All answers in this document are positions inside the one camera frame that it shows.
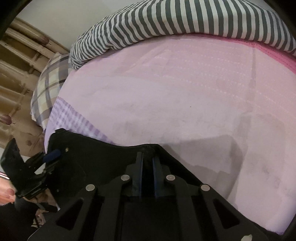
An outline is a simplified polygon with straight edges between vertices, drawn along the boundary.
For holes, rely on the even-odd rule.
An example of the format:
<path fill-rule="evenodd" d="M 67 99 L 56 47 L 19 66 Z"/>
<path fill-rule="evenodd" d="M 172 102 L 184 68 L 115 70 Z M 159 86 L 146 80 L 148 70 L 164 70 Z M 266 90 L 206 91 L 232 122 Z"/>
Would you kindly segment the person's left hand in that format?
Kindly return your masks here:
<path fill-rule="evenodd" d="M 16 189 L 11 184 L 11 181 L 1 176 L 1 197 L 3 197 L 6 202 L 13 202 L 16 198 L 15 192 Z M 49 205 L 57 207 L 57 203 L 49 189 L 46 189 L 32 199 L 25 198 L 25 201 L 32 203 L 48 203 Z"/>

